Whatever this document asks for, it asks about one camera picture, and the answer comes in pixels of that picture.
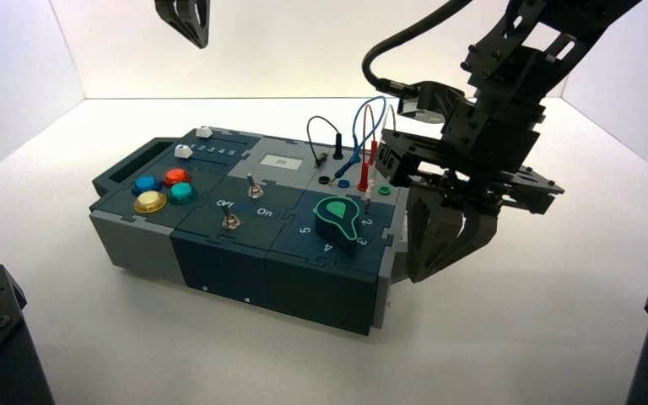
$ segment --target screw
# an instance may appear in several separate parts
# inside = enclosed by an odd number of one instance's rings
[[[5,327],[8,326],[9,323],[11,323],[11,316],[8,315],[0,316],[0,329],[4,329]]]

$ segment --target black wire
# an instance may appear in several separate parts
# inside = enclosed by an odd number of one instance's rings
[[[413,38],[416,38],[424,32],[434,28],[436,25],[446,21],[453,14],[461,11],[461,9],[466,7],[470,2],[471,0],[449,0],[446,4],[440,6],[433,13],[425,16],[416,24],[411,25],[405,30],[402,30],[374,45],[374,47],[366,53],[364,60],[361,62],[361,70],[364,72],[366,80],[376,87],[376,89],[385,93],[400,95],[401,93],[415,92],[416,89],[410,85],[392,82],[387,78],[379,78],[371,72],[371,63],[384,52],[403,45]]]
[[[312,118],[309,119],[309,121],[306,122],[306,137],[309,138],[309,147],[311,148],[311,154],[314,155],[314,161],[315,161],[317,164],[319,164],[319,157],[316,156],[316,152],[314,151],[314,143],[311,141],[311,134],[309,133],[309,125],[310,125],[311,122],[314,121],[316,118],[318,118],[318,119],[320,119],[320,120],[324,120],[324,122],[326,122],[327,124],[329,124],[329,127],[334,128],[334,131],[336,131],[337,133],[340,133],[340,132],[339,132],[339,128],[337,128],[336,125],[332,124],[331,121],[327,120],[327,119],[324,118],[323,116],[313,116]]]
[[[393,105],[389,105],[389,111],[393,120],[393,132],[396,132],[396,112],[393,110]]]

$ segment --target gray panel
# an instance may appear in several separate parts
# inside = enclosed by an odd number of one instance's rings
[[[326,149],[317,147],[317,150],[325,152]],[[290,139],[262,138],[249,151],[249,157],[241,160],[229,176],[246,178],[247,173],[252,173],[257,182],[276,182],[280,186],[306,189],[314,175],[320,171],[314,166],[314,158],[311,155],[309,144]],[[282,156],[284,158],[298,159],[302,163],[297,170],[284,167],[262,165],[261,162],[268,154]]]
[[[127,222],[120,215],[103,211],[96,210],[90,214],[113,264],[144,277],[184,284],[170,241],[173,229],[151,224],[143,217],[134,218],[134,221]]]
[[[350,183],[349,188],[340,188],[337,185],[337,181],[334,181],[331,185],[322,185],[319,184],[319,176],[328,176],[330,178],[334,177],[334,173],[337,172],[344,164],[348,161],[348,159],[351,157],[351,150],[343,150],[342,153],[344,155],[344,158],[341,160],[334,160],[332,159],[332,155],[334,154],[334,149],[330,148],[329,149],[329,159],[324,162],[324,165],[321,166],[321,169],[317,172],[317,174],[311,179],[309,185],[306,187],[307,190],[311,190],[313,192],[324,192],[324,193],[329,193],[329,194],[334,194],[337,196],[356,196],[356,197],[364,197],[364,193],[360,192],[359,189],[356,188],[356,186],[359,184],[359,179],[361,177],[361,164],[356,164],[351,166],[346,173],[344,173],[344,176],[342,179],[348,180]],[[375,189],[374,192],[371,193],[371,201],[374,203],[384,203],[384,204],[389,204],[389,205],[396,205],[397,197],[399,190],[389,184],[384,177],[379,174],[378,171],[374,167],[369,167],[369,178],[373,178],[375,180]],[[388,196],[382,196],[379,194],[377,191],[380,186],[388,186],[391,189],[391,194]]]
[[[393,244],[384,249],[384,255],[381,258],[379,283],[376,290],[376,302],[374,303],[374,316],[371,320],[371,326],[373,327],[383,327],[389,287],[391,284],[403,280],[400,274],[392,274],[396,254],[408,251],[406,235],[406,200],[408,198],[408,189],[402,188],[398,191],[396,208],[394,208],[393,218],[391,218],[391,228],[384,229],[384,237],[386,237],[386,234],[393,235]]]

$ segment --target on label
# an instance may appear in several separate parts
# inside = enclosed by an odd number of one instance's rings
[[[257,209],[257,215],[261,215],[264,217],[271,217],[274,213],[266,208],[258,208]]]

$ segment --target teal button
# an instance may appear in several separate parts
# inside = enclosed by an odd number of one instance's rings
[[[190,183],[176,183],[170,188],[171,203],[187,203],[195,197],[195,189]]]

